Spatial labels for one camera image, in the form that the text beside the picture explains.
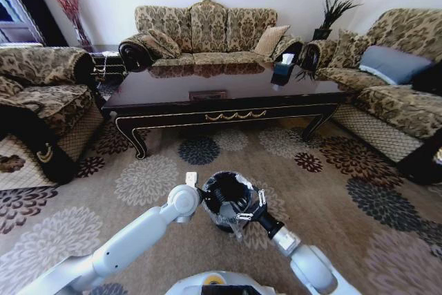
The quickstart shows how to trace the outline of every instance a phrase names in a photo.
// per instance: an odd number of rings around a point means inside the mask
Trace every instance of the dark wooden coffee table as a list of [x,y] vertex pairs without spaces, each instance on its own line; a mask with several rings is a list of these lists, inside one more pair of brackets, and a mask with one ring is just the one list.
[[138,159],[148,149],[137,129],[313,115],[302,134],[308,140],[353,92],[299,72],[276,76],[273,64],[154,66],[130,73],[103,110],[117,113],[115,125]]

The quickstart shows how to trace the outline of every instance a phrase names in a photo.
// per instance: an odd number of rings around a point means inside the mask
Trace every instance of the sofa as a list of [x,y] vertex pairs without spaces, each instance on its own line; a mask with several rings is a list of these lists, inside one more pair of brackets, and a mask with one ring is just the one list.
[[[374,45],[442,60],[442,10],[397,8],[383,13],[368,30]],[[412,178],[442,180],[442,169],[431,161],[442,146],[442,97],[415,91],[411,85],[389,85],[357,68],[332,68],[337,42],[311,41],[303,64],[319,78],[356,91],[354,99],[333,115],[339,124],[370,143]]]
[[102,124],[103,104],[80,48],[0,50],[0,190],[69,182]]
[[[275,26],[277,19],[278,14],[272,9],[225,8],[212,0],[188,8],[139,6],[135,9],[139,33],[123,40],[119,52],[126,69],[131,71],[147,66],[273,62],[285,52],[298,56],[302,41],[293,36],[283,36],[270,57],[254,53],[265,29]],[[171,37],[180,47],[181,56],[156,57],[142,42],[150,28]]]

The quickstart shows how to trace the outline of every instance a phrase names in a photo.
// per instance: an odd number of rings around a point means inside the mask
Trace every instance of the gray pillow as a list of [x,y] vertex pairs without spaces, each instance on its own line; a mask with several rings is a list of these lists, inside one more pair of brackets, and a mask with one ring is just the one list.
[[432,62],[424,57],[385,46],[370,46],[361,58],[359,69],[388,84],[408,84],[413,76],[431,65]]

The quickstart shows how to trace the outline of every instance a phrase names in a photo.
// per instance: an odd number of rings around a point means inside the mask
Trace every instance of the glossy tabletop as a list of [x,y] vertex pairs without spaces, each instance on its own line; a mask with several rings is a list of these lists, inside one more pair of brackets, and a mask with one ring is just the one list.
[[190,96],[219,91],[224,93],[223,99],[344,93],[336,82],[316,80],[299,67],[284,77],[273,74],[273,64],[154,66],[130,73],[104,109],[201,103]]

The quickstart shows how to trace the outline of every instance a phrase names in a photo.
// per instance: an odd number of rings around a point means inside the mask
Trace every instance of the carpet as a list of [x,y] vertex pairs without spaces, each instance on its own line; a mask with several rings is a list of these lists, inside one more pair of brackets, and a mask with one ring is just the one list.
[[[153,152],[145,160],[136,160],[106,123],[71,183],[0,191],[0,294],[14,294],[67,256],[89,254],[163,205],[187,171],[198,172],[201,187],[220,170],[263,188],[270,212],[321,248],[363,294],[442,294],[442,187],[407,181],[331,122],[305,143],[306,123],[144,130]],[[251,224],[238,242],[202,207],[90,294],[163,294],[181,278],[215,269],[246,273],[281,293],[308,294],[264,229]]]

